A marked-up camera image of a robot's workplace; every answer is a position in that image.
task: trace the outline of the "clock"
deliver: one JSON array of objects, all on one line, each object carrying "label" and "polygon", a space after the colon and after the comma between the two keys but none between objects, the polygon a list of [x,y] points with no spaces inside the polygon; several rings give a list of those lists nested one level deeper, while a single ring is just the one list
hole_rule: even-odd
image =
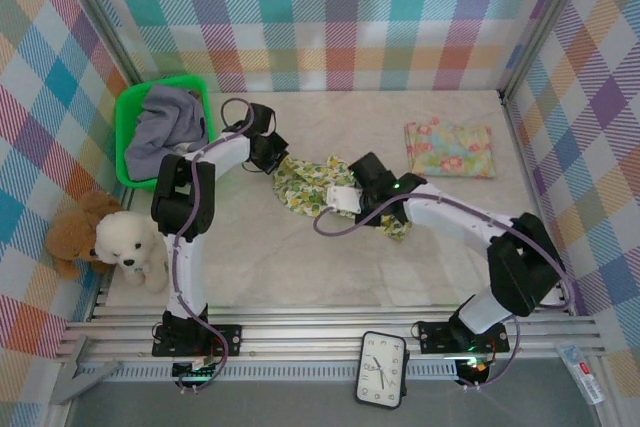
[{"label": "clock", "polygon": [[405,373],[409,351],[402,337],[366,332],[356,381],[356,401],[387,409],[400,407],[407,394]]}]

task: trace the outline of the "gray floor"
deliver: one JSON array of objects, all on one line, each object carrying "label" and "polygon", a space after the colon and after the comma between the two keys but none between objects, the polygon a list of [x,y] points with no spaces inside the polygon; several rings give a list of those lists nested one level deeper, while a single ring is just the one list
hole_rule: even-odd
[{"label": "gray floor", "polygon": [[520,360],[484,393],[413,382],[395,411],[356,404],[338,383],[219,382],[198,396],[169,383],[105,382],[71,410],[68,427],[102,426],[597,426],[560,360]]}]

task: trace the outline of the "stuffed animal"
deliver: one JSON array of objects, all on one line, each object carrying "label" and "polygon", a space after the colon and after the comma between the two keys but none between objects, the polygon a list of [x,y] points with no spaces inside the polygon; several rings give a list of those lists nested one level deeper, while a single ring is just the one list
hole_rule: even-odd
[{"label": "stuffed animal", "polygon": [[122,210],[118,199],[101,191],[82,195],[80,208],[58,214],[51,223],[45,247],[52,255],[59,274],[66,279],[77,279],[80,270],[75,260],[86,260],[96,273],[104,274],[112,267],[96,256],[96,227],[105,215]]},{"label": "stuffed animal", "polygon": [[96,253],[108,264],[118,264],[126,281],[160,292],[167,285],[167,248],[157,224],[147,215],[116,212],[96,229]]}]

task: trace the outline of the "floral fabric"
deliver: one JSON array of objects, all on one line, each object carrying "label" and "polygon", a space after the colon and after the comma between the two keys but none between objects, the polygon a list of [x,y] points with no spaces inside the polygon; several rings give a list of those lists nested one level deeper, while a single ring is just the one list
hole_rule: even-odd
[{"label": "floral fabric", "polygon": [[[326,207],[327,189],[331,185],[351,187],[356,183],[349,164],[330,156],[326,164],[314,164],[286,157],[273,175],[273,191],[292,212],[317,217]],[[355,218],[350,212],[338,214]],[[381,219],[376,230],[394,240],[402,241],[410,224],[402,225],[394,216]]]},{"label": "floral fabric", "polygon": [[404,134],[409,169],[414,174],[496,176],[489,126],[460,126],[433,117],[428,124],[408,123]]}]

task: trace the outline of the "green basket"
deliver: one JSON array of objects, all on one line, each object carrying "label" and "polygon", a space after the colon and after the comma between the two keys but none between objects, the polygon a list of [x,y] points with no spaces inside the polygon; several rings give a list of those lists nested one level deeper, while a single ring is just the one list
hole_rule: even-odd
[{"label": "green basket", "polygon": [[181,89],[196,90],[200,93],[204,117],[207,122],[209,142],[215,139],[213,118],[209,106],[207,84],[195,75],[181,75],[168,79],[154,80],[143,84],[136,84],[123,91],[116,100],[116,175],[125,187],[133,189],[145,189],[153,191],[156,188],[157,179],[147,179],[135,182],[129,178],[127,163],[124,160],[124,152],[129,147],[136,130],[137,118],[142,113],[142,101],[154,84],[171,85]]}]

